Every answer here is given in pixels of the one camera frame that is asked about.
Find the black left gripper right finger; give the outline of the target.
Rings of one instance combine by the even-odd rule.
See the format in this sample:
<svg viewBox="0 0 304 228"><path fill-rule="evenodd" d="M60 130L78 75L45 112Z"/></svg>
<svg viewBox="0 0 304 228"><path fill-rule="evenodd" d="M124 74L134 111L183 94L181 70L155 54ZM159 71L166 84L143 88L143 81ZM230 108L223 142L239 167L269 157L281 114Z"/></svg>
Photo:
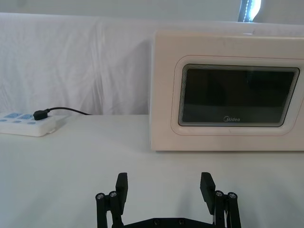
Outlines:
<svg viewBox="0 0 304 228"><path fill-rule="evenodd" d="M236 193L224 194L222 191L216 190L214 180L208 172L201 174L200 190L209 213L213 216L212 227L241 228Z"/></svg>

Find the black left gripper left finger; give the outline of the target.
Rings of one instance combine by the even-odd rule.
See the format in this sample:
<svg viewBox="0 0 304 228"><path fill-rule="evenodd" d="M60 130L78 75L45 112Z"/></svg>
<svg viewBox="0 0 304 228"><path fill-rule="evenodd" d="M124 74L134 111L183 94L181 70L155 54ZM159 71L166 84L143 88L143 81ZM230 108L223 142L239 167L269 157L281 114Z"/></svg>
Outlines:
<svg viewBox="0 0 304 228"><path fill-rule="evenodd" d="M124 205L128 192L128 178L127 173L122 172L118 174L115 190L108 195L98 193L95 196L96 200L96 218L98 228L107 228L107 212L112 215L112 227L123 228L122 215L124 212Z"/></svg>

